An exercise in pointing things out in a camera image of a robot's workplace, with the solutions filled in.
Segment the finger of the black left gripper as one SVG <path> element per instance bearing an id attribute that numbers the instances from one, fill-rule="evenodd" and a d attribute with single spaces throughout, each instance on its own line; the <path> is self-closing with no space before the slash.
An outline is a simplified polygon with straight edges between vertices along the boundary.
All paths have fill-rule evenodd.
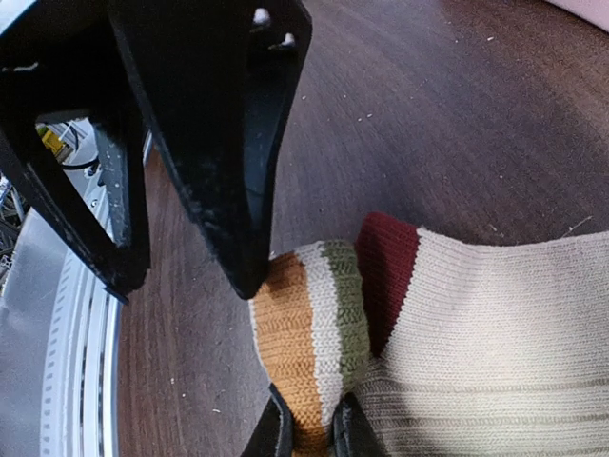
<path id="1" fill-rule="evenodd" d="M 229 283 L 268 274 L 276 168 L 312 37 L 300 1 L 113 1 L 139 109 Z"/>
<path id="2" fill-rule="evenodd" d="M 1 170 L 107 290 L 150 265 L 143 125 L 106 1 L 1 5 Z"/>

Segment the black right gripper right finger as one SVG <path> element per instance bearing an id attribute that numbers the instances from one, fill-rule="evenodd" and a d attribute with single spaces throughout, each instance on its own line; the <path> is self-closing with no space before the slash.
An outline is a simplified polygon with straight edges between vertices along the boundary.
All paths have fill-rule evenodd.
<path id="1" fill-rule="evenodd" d="M 332 419 L 336 457 L 382 457 L 386 455 L 354 393 L 347 393 Z"/>

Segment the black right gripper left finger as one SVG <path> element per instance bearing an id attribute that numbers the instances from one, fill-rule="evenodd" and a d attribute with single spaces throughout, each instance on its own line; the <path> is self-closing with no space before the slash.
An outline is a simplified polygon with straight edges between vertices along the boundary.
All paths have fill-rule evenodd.
<path id="1" fill-rule="evenodd" d="M 294 446 L 294 419 L 274 384 L 242 457 L 291 457 Z"/>

